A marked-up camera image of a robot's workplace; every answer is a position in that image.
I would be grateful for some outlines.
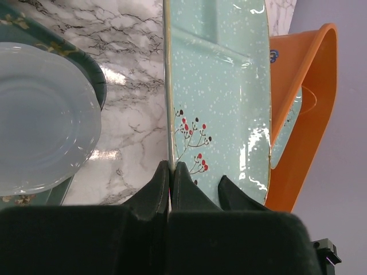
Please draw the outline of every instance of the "plate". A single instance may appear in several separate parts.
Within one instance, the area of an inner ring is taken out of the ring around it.
[[[92,85],[68,60],[0,43],[0,195],[42,192],[74,175],[101,132]]]
[[[274,146],[271,149],[271,168],[274,169],[282,157],[284,149],[296,124],[297,117],[302,106],[302,88],[298,90],[296,97],[292,103],[291,109],[284,121],[283,127],[280,130],[278,137],[275,140]]]
[[[24,13],[0,1],[0,42],[16,42],[58,54],[75,64],[92,84],[101,109],[107,96],[104,74],[86,52],[64,40]],[[73,180],[70,177],[57,187],[35,195],[0,197],[0,210],[14,205],[61,205]]]
[[[270,60],[263,0],[164,1],[171,169],[185,162],[218,204],[227,175],[264,204],[270,170]]]

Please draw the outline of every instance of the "white marble surface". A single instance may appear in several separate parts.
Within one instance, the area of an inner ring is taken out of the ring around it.
[[[108,82],[102,135],[65,205],[120,204],[167,159],[162,0],[8,0],[89,53]],[[271,35],[287,34],[296,0],[266,0]]]

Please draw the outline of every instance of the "green plate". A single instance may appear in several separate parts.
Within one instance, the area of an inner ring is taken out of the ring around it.
[[[264,204],[270,59],[264,0],[164,0],[171,170],[185,162],[214,203],[227,175]]]
[[[92,84],[99,105],[103,108],[107,95],[104,74],[96,61],[24,13],[0,2],[0,42],[17,42],[58,54],[76,65]],[[0,197],[0,209],[15,205],[60,205],[73,177],[57,187],[34,195]]]

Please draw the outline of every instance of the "wall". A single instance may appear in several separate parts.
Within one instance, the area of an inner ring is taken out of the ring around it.
[[[334,22],[339,88],[329,126],[294,213],[312,240],[329,238],[343,263],[336,274],[367,274],[367,1],[298,0],[291,33]]]

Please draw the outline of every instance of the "translucent plate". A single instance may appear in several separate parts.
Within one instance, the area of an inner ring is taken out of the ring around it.
[[[0,43],[0,196],[42,192],[74,175],[100,131],[95,92],[75,65]]]

